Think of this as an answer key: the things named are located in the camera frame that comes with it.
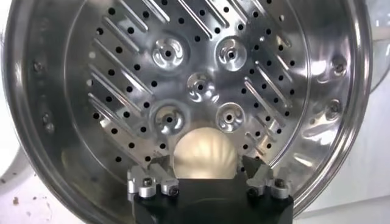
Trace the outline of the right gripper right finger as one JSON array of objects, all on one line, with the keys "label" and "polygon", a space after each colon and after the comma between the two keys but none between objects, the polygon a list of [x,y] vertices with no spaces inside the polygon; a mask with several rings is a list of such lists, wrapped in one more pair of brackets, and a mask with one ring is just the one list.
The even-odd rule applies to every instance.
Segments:
[{"label": "right gripper right finger", "polygon": [[287,168],[279,168],[277,173],[261,159],[249,156],[242,157],[243,167],[247,173],[247,193],[251,197],[270,194],[273,198],[284,200],[290,196],[292,184]]}]

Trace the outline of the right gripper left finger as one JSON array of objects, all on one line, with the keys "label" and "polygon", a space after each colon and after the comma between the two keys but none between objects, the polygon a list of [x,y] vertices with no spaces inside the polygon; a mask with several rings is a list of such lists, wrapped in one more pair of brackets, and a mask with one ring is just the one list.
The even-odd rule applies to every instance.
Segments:
[{"label": "right gripper left finger", "polygon": [[136,195],[152,198],[158,192],[169,197],[179,195],[179,180],[170,165],[170,156],[154,158],[146,168],[136,165],[127,171],[129,200],[133,200]]}]

